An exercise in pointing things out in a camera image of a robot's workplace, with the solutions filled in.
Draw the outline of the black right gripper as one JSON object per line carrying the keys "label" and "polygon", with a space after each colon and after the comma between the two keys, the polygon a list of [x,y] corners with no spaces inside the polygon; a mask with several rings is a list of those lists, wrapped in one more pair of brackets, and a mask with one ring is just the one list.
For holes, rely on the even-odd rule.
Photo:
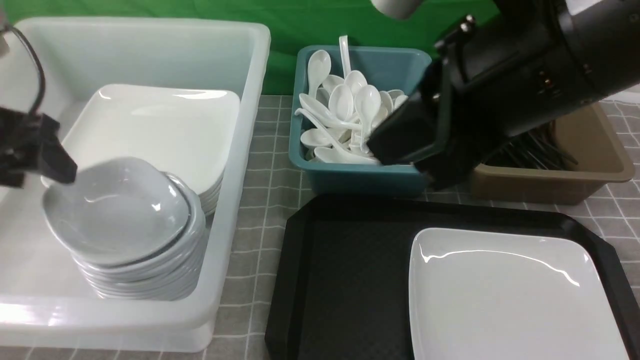
{"label": "black right gripper", "polygon": [[391,112],[366,145],[383,166],[410,165],[428,189],[441,191],[465,182],[473,170],[506,142],[493,116],[472,102],[480,82],[470,75],[464,47],[480,38],[467,14],[436,41],[438,59],[398,109]]}

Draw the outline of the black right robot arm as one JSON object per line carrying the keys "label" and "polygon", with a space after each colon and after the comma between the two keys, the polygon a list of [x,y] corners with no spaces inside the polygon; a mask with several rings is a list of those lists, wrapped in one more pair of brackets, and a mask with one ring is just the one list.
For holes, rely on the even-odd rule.
{"label": "black right robot arm", "polygon": [[513,139],[639,82],[637,0],[496,0],[444,30],[437,58],[366,146],[439,191]]}

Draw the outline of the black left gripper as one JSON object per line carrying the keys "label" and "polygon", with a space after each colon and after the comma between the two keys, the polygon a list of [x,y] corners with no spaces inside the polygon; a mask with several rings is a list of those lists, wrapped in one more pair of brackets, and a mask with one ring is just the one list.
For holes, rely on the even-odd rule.
{"label": "black left gripper", "polygon": [[0,110],[0,185],[22,188],[34,173],[64,185],[75,182],[78,166],[58,137],[61,125],[44,113]]}

